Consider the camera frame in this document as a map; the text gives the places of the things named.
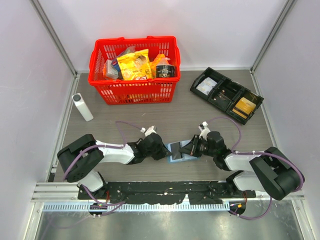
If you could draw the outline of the blue card holder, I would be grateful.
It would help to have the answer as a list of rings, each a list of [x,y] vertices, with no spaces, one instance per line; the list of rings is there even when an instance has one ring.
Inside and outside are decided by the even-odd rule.
[[[189,142],[190,142],[191,140],[183,140],[183,141],[179,141],[180,142],[180,144],[181,144],[181,147],[184,147],[185,145],[187,145]],[[171,144],[172,143],[168,143],[167,145],[166,145],[166,147],[167,147],[167,149],[171,152]],[[186,162],[186,161],[193,161],[193,160],[197,160],[198,159],[198,157],[194,157],[194,156],[190,156],[190,155],[188,155],[188,154],[184,154],[184,153],[182,153],[182,158],[181,159],[178,159],[178,160],[173,160],[172,159],[172,156],[168,156],[167,157],[167,161],[168,161],[168,163],[170,163],[170,164],[173,164],[173,163],[180,163],[180,162]]]

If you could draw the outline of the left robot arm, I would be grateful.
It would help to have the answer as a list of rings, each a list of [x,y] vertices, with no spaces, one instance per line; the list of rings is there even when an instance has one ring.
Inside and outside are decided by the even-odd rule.
[[[92,134],[85,134],[61,149],[57,158],[64,172],[64,180],[78,182],[95,199],[102,199],[107,193],[107,187],[102,176],[95,171],[98,164],[134,165],[145,158],[151,157],[157,161],[171,155],[160,135],[152,132],[145,138],[124,145],[104,143],[96,140]]]

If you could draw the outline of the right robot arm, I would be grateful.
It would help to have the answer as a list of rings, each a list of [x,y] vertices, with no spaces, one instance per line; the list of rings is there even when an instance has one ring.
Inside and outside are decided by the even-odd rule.
[[[233,198],[243,191],[260,191],[280,201],[299,191],[305,182],[301,171],[278,148],[232,151],[218,131],[194,135],[179,152],[193,157],[210,156],[219,169],[234,171],[225,186],[226,193]]]

